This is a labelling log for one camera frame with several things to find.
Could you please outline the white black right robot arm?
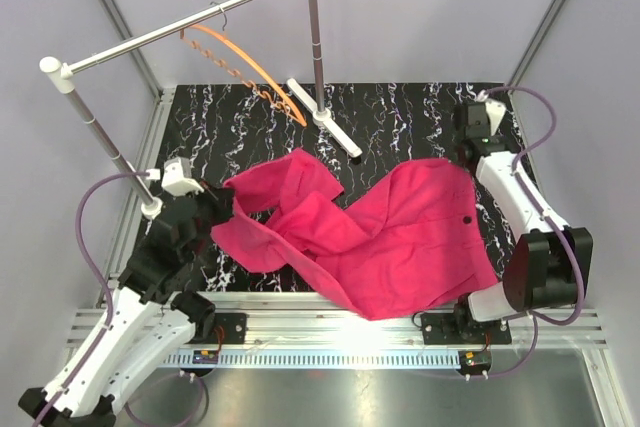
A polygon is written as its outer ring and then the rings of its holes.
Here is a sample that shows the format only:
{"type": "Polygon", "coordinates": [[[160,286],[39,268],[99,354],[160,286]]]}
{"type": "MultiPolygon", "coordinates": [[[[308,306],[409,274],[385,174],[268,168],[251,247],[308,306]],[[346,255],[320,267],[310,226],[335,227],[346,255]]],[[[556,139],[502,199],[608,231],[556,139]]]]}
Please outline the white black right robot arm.
{"type": "Polygon", "coordinates": [[[455,107],[458,163],[491,194],[516,240],[501,280],[468,294],[466,311],[453,319],[453,332],[465,344],[486,336],[489,323],[522,314],[540,318],[541,308],[571,305],[568,325],[580,315],[593,252],[593,237],[574,228],[546,201],[521,166],[521,158],[497,133],[506,107],[488,99],[455,107]]]}

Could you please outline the pink trousers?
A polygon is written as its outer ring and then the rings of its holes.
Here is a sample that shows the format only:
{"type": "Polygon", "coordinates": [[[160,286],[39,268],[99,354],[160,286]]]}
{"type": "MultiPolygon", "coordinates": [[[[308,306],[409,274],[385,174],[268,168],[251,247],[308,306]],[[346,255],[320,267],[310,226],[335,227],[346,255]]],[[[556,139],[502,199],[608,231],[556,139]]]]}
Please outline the pink trousers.
{"type": "Polygon", "coordinates": [[[213,241],[247,271],[292,267],[369,320],[406,316],[494,286],[470,174],[446,159],[400,163],[347,208],[341,183],[297,149],[227,181],[232,218],[213,241]]]}

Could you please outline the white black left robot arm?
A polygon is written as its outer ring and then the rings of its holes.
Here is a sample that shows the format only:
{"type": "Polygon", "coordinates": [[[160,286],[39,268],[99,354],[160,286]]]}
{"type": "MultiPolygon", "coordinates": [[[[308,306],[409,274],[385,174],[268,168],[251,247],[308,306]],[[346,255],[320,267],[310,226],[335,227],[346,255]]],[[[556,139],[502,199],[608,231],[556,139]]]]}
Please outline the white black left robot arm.
{"type": "Polygon", "coordinates": [[[234,191],[205,181],[166,204],[134,248],[101,319],[72,360],[19,407],[37,426],[111,426],[131,393],[184,343],[216,332],[215,305],[187,289],[187,267],[233,217],[234,191]]]}

